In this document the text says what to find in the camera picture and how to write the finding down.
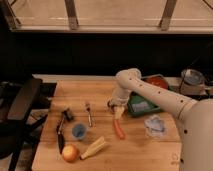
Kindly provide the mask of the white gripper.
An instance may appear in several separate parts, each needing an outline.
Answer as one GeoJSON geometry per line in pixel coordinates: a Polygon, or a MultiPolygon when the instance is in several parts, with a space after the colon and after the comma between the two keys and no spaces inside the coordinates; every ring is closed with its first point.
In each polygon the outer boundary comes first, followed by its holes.
{"type": "Polygon", "coordinates": [[[112,93],[112,98],[110,100],[111,106],[116,106],[114,108],[114,118],[119,119],[125,111],[125,106],[129,100],[130,91],[123,89],[121,87],[116,87],[112,93]]]}

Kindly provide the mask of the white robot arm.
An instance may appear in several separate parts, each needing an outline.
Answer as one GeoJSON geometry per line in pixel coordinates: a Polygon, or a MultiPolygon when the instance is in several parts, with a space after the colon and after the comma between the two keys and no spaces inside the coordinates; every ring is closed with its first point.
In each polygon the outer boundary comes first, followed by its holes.
{"type": "Polygon", "coordinates": [[[179,171],[213,171],[213,99],[190,97],[141,80],[137,68],[119,71],[109,106],[125,106],[135,92],[159,106],[182,124],[179,171]]]}

